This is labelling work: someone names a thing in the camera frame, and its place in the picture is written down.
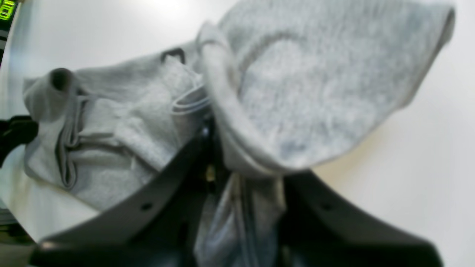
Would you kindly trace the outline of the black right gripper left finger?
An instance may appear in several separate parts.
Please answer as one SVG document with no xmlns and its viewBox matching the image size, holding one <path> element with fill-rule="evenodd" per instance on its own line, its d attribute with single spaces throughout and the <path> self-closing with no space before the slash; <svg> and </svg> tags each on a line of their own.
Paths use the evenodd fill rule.
<svg viewBox="0 0 475 267">
<path fill-rule="evenodd" d="M 214 141 L 214 120 L 204 119 L 158 177 L 99 216 L 43 239 L 29 266 L 196 267 Z"/>
</svg>

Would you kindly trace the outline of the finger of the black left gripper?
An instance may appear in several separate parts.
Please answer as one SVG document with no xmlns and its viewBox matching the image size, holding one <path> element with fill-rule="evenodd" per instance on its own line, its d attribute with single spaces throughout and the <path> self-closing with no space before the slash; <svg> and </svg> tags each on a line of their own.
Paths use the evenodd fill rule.
<svg viewBox="0 0 475 267">
<path fill-rule="evenodd" d="M 30 116 L 19 115 L 8 120 L 0 120 L 0 167 L 19 145 L 32 142 L 38 131 L 39 124 Z"/>
</svg>

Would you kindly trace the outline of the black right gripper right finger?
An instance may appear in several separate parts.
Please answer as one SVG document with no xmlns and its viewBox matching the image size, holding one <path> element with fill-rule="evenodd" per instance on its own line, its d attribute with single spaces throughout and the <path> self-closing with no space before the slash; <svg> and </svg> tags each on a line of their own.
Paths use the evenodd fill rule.
<svg viewBox="0 0 475 267">
<path fill-rule="evenodd" d="M 441 267 L 429 241 L 351 204 L 311 171 L 284 177 L 280 267 Z"/>
</svg>

